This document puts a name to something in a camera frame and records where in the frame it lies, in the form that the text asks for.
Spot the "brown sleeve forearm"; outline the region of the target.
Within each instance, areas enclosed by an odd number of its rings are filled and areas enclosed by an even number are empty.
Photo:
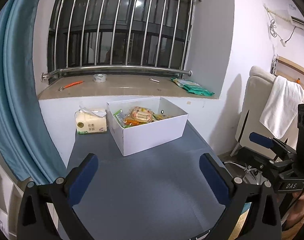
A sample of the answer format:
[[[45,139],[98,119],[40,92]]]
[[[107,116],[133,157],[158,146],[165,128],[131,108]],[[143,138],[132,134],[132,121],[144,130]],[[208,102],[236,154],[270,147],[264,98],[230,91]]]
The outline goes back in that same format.
[[[293,240],[304,224],[304,217],[293,227],[282,232],[282,240]]]

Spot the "person's right hand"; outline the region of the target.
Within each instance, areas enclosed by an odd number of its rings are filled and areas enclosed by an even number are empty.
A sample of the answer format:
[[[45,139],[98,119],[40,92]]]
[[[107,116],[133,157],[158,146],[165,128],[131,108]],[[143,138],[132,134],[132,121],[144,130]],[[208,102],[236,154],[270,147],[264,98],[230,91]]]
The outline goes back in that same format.
[[[304,193],[298,198],[290,208],[288,217],[284,223],[283,229],[288,230],[299,223],[304,217]]]

